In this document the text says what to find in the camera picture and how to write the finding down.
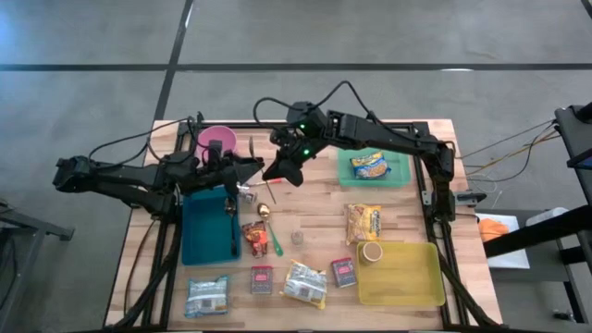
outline gold spoon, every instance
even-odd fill
[[[276,249],[277,256],[284,255],[284,251],[281,249],[281,246],[279,246],[276,234],[274,234],[274,230],[271,228],[271,223],[269,223],[269,216],[271,215],[269,206],[265,203],[259,203],[259,205],[257,205],[257,214],[259,214],[259,216],[267,223],[267,228],[269,228],[269,233],[271,233],[271,239],[274,242],[274,248]]]

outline yellow snack bag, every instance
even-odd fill
[[[380,206],[348,204],[348,232],[345,243],[380,241]]]
[[[284,290],[279,294],[310,303],[323,310],[327,297],[327,275],[325,271],[314,270],[292,259]]]

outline concrete floor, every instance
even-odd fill
[[[0,2],[0,63],[167,63],[183,0]],[[244,1],[200,0],[180,63],[571,63],[589,62],[592,19],[578,0]],[[0,72],[0,197],[23,212],[75,227],[70,243],[48,239],[19,309],[19,331],[98,328],[130,210],[98,194],[68,195],[51,180],[58,157],[146,130],[164,72]],[[177,73],[166,119],[249,119],[265,95],[319,100],[350,80],[382,118],[452,118],[462,153],[592,100],[592,71]],[[348,92],[327,108],[361,114]],[[269,106],[265,118],[285,110]],[[483,164],[535,133],[475,155]],[[142,141],[105,149],[115,161]],[[585,202],[557,140],[533,151],[519,178],[481,206],[574,208]],[[511,175],[524,156],[489,175]],[[485,191],[494,190],[481,184]],[[569,306],[562,285],[497,283],[512,327],[587,331],[550,319]]]

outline spoon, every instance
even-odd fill
[[[269,216],[271,215],[271,210],[269,209],[269,206],[265,203],[259,203],[259,205],[257,205],[257,213],[267,223],[267,228],[269,228],[269,233],[271,233],[271,239],[274,242],[274,248],[276,249],[277,256],[284,255],[284,250],[282,250],[281,246],[279,246],[276,234],[274,234],[274,230],[271,228],[271,223],[269,223]]]
[[[224,211],[230,216],[230,232],[232,233],[232,241],[230,242],[230,253],[232,256],[238,255],[237,241],[234,237],[234,216],[237,214],[237,203],[234,199],[226,198],[224,202]]]

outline blue tray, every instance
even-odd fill
[[[241,258],[239,214],[232,219],[237,256],[230,252],[232,229],[230,216],[224,211],[227,197],[228,193],[222,186],[184,197],[181,235],[181,262],[184,265],[223,263]]]

